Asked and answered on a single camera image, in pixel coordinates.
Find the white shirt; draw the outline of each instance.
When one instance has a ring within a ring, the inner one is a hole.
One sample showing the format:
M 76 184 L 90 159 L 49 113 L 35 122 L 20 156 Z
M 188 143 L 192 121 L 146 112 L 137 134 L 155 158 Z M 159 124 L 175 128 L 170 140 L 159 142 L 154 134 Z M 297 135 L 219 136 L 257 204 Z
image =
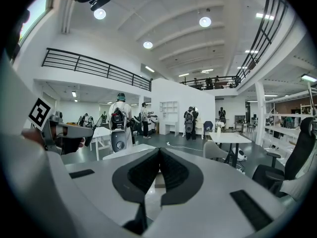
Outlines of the white shirt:
M 109 119 L 111 117 L 111 114 L 115 111 L 116 108 L 119 108 L 121 111 L 125 112 L 129 119 L 132 118 L 130 105 L 125 103 L 125 102 L 118 101 L 118 102 L 113 103 L 110 106 L 110 108 L 109 108 Z
M 275 116 L 274 117 L 274 126 L 276 126 L 276 127 L 281 127 L 281 121 L 282 121 L 282 117 L 281 116 Z
M 141 108 L 141 121 L 147 121 L 148 120 L 148 110 L 146 107 Z

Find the gray floor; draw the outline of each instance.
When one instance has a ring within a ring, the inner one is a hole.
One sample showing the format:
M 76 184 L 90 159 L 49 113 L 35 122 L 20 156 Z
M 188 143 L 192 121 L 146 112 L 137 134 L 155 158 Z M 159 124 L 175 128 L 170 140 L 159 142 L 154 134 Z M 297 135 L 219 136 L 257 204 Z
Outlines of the gray floor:
M 173 149 L 181 150 L 189 154 L 194 154 L 197 156 L 203 156 L 203 147 L 206 140 L 202 140 L 200 136 L 197 136 L 197 140 L 186 140 L 181 134 L 175 137 L 173 133 L 168 135 L 153 134 L 151 139 L 144 139 L 142 136 L 136 137 L 136 144 L 148 144 L 154 147 L 166 147 L 172 148 L 172 146 L 177 147 Z M 223 144 L 222 149 L 229 151 L 230 144 Z M 244 166 L 244 172 L 250 178 L 259 164 L 271 165 L 271 157 L 266 155 L 266 151 L 256 145 L 254 142 L 249 144 L 240 144 L 240 148 L 244 151 L 248 159 L 243 162 L 238 162 L 241 166 Z M 109 154 L 109 149 L 104 149 L 99 151 L 100 159 Z M 65 164 L 80 163 L 80 162 L 90 162 L 96 161 L 96 145 L 93 143 L 92 151 L 90 147 L 83 147 L 76 153 L 71 153 L 62 156 L 62 160 Z M 276 167 L 284 170 L 284 167 L 279 162 L 276 162 Z M 162 195 L 166 193 L 165 188 L 155 188 L 154 183 L 148 190 L 145 196 L 146 214 L 148 225 L 150 225 L 160 214 L 161 206 L 160 200 Z
M 174 133 L 170 133 L 168 135 L 152 134 L 151 137 L 151 139 L 144 139 L 142 136 L 137 136 L 136 144 L 148 144 L 154 147 L 173 148 L 197 156 L 203 156 L 203 147 L 206 140 L 202 140 L 200 136 L 197 136 L 196 141 L 191 139 L 187 141 L 184 137 L 182 137 L 181 134 L 175 137 Z M 225 151 L 229 151 L 229 147 L 230 144 L 222 145 L 222 149 Z M 238 162 L 238 164 L 243 166 L 244 172 L 248 177 L 252 177 L 256 167 L 259 164 L 268 166 L 271 165 L 272 158 L 267 156 L 266 151 L 262 147 L 256 145 L 254 142 L 240 144 L 239 147 L 244 151 L 244 154 L 248 157 L 248 159 L 247 161 Z M 109 148 L 99 151 L 100 159 L 102 159 L 104 156 L 107 156 L 108 154 Z M 62 160 L 64 164 L 96 161 L 97 157 L 95 143 L 93 143 L 92 151 L 90 151 L 90 147 L 83 147 L 76 153 L 62 156 Z M 284 170 L 284 166 L 278 161 L 276 162 L 276 168 Z

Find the person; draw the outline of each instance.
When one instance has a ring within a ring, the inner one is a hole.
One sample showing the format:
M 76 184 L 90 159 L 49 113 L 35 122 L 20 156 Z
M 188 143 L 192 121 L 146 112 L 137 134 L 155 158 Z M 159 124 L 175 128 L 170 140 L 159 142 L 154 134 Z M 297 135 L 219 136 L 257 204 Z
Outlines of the person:
M 211 78 L 207 78 L 207 79 L 206 79 L 206 89 L 207 89 L 207 90 L 213 89 L 212 79 L 211 79 Z
M 196 141 L 195 125 L 196 125 L 196 119 L 197 119 L 199 113 L 198 113 L 197 111 L 195 111 L 195 108 L 189 107 L 188 110 L 184 113 L 184 119 L 186 119 L 186 115 L 187 115 L 188 113 L 191 113 L 191 114 L 193 115 L 194 119 L 193 119 L 193 130 L 192 130 L 191 133 L 187 133 L 187 132 L 186 132 L 186 139 L 189 140 L 190 137 L 192 137 L 192 139 L 193 139 L 194 141 Z
M 299 126 L 299 124 L 300 124 L 300 122 L 299 122 L 299 117 L 295 117 L 295 120 L 294 120 L 294 127 L 296 128 L 296 127 L 298 127 Z
M 151 138 L 149 136 L 149 125 L 148 125 L 148 118 L 149 116 L 149 112 L 147 110 L 147 104 L 145 102 L 142 103 L 142 108 L 141 108 L 141 122 L 143 125 L 143 138 L 149 139 Z
M 64 130 L 64 133 L 67 134 L 67 128 L 64 127 L 63 130 Z M 25 139 L 38 143 L 41 147 L 45 149 L 45 142 L 42 137 L 42 133 L 38 128 L 23 129 L 21 135 Z M 56 126 L 54 125 L 51 126 L 51 135 L 52 135 L 52 140 L 56 142 L 57 134 L 56 134 Z M 85 139 L 82 138 L 77 149 L 82 148 L 84 146 L 84 142 L 85 142 Z
M 273 109 L 273 114 L 278 114 L 278 111 L 276 109 Z M 282 117 L 281 116 L 274 116 L 274 126 L 275 127 L 281 127 Z M 279 139 L 280 133 L 277 131 L 274 131 L 273 137 Z
M 106 114 L 106 112 L 104 111 L 104 113 L 101 115 L 101 123 L 106 123 L 106 121 L 107 121 L 107 114 Z
M 220 108 L 219 112 L 219 120 L 226 124 L 226 110 L 223 109 L 223 107 Z
M 113 103 L 109 108 L 109 119 L 111 119 L 113 112 L 116 108 L 119 108 L 121 112 L 123 112 L 129 120 L 132 119 L 132 112 L 131 112 L 131 106 L 127 103 L 125 103 L 125 94 L 119 93 L 116 99 L 116 102 Z M 132 131 L 130 128 L 126 129 L 125 132 L 126 139 L 127 139 L 127 149 L 131 148 L 133 146 L 132 141 Z
M 291 117 L 286 117 L 283 120 L 283 127 L 285 128 L 292 128 L 293 124 L 294 124 L 294 121 Z
M 86 127 L 87 124 L 88 124 L 88 114 L 85 113 L 85 114 L 80 118 L 80 121 L 78 122 L 78 126 Z

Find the hand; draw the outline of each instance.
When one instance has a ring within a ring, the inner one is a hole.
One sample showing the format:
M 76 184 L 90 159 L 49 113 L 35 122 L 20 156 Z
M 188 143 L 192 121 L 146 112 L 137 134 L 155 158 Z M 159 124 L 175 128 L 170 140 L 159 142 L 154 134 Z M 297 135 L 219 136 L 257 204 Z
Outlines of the hand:
M 66 127 L 64 127 L 64 133 L 67 134 L 67 128 Z M 37 129 L 37 128 L 35 128 L 35 129 L 24 129 L 21 134 L 25 138 L 38 143 L 39 145 L 41 145 L 44 148 L 45 142 L 44 142 L 44 140 L 42 138 L 41 131 L 39 129 Z M 51 134 L 52 134 L 53 140 L 56 141 L 56 127 L 55 126 L 51 127 Z M 84 144 L 82 144 L 82 143 L 85 142 L 85 139 L 82 138 L 80 142 L 81 143 L 79 144 L 79 147 L 77 149 L 79 149 L 79 148 L 84 146 Z

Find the black office chair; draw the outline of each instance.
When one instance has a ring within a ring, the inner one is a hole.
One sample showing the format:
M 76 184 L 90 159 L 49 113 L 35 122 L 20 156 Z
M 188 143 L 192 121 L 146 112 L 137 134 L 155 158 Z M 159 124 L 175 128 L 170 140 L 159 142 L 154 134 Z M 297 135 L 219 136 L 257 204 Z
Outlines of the black office chair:
M 285 173 L 275 168 L 276 158 L 281 158 L 281 156 L 268 152 L 267 155 L 273 157 L 272 166 L 258 165 L 252 179 L 273 193 L 276 193 L 277 196 L 283 196 L 283 194 L 277 193 L 278 191 L 273 191 L 272 188 L 276 187 L 274 185 L 276 182 L 294 180 L 296 174 L 310 156 L 316 140 L 315 135 L 312 134 L 313 120 L 314 118 L 309 117 L 302 121 L 301 132 L 296 146 L 285 164 Z
M 211 132 L 213 127 L 213 123 L 211 121 L 204 122 L 204 136 L 206 132 Z

